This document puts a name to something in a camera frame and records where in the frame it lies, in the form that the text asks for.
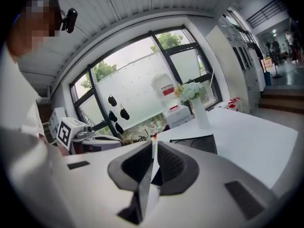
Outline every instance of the railing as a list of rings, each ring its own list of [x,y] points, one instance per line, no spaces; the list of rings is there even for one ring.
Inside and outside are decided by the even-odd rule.
[[[287,7],[281,0],[273,0],[248,18],[247,22],[252,26],[252,28],[254,28],[274,15],[283,12],[285,9],[287,9]]]

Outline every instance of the white shirt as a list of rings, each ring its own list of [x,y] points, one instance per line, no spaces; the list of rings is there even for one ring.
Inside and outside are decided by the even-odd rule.
[[[38,93],[21,74],[6,45],[0,58],[0,126],[44,136],[36,104]]]
[[[292,46],[292,44],[293,44],[293,36],[289,35],[289,34],[287,34],[285,36],[286,36],[286,39],[288,40],[289,45]]]

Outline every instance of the black mask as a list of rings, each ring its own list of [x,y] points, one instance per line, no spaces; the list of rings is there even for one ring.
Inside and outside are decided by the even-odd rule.
[[[109,118],[111,121],[117,122],[117,117],[115,116],[115,114],[112,111],[110,111],[110,113],[109,113]]]
[[[120,134],[124,133],[123,128],[118,123],[115,123],[115,128]]]
[[[121,116],[122,118],[124,118],[125,120],[129,120],[129,119],[130,119],[129,114],[128,114],[127,111],[123,108],[122,105],[120,105],[120,106],[121,106],[120,116]]]
[[[117,105],[117,102],[116,102],[115,98],[114,98],[112,95],[109,96],[108,102],[109,102],[112,106],[116,106],[116,105]]]

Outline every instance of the staircase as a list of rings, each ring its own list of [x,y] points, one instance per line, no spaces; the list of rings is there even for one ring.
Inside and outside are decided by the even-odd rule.
[[[265,90],[260,108],[304,114],[304,90]]]

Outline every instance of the tree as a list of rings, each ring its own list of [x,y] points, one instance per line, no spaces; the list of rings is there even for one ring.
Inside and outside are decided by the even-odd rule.
[[[156,36],[164,49],[176,47],[182,45],[182,35],[172,35],[170,32],[162,33],[160,36]],[[153,52],[157,52],[156,45],[150,47]]]
[[[104,77],[108,76],[109,74],[115,72],[116,69],[116,64],[114,65],[108,65],[106,62],[101,61],[100,63],[98,63],[94,68],[94,74],[96,77],[97,82],[99,82],[100,80],[102,80]],[[89,73],[85,74],[85,80],[80,84],[83,88],[92,88],[91,85],[91,80],[89,77]]]

